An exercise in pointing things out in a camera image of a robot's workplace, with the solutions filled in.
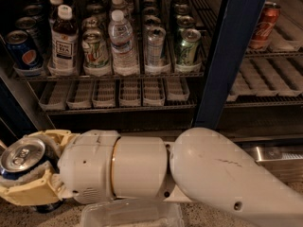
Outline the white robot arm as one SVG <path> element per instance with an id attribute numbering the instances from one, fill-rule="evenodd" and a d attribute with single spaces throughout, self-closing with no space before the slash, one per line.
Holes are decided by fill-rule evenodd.
<path id="1" fill-rule="evenodd" d="M 257 227 L 303 226 L 303 196 L 206 128 L 173 142 L 116 131 L 32 133 L 3 152 L 0 197 L 19 206 L 202 202 Z"/>

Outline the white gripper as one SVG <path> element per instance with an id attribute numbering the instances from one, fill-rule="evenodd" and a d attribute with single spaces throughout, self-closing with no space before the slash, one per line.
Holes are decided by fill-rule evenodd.
<path id="1" fill-rule="evenodd" d="M 0 176 L 1 198 L 19 206 L 70 198 L 91 204 L 115 198 L 111 166 L 118 132 L 91 130 L 79 135 L 69 130 L 45 130 L 28 137 L 45 143 L 46 156 L 52 164 L 46 161 L 17 180 Z M 60 175 L 54 170 L 57 164 Z"/>

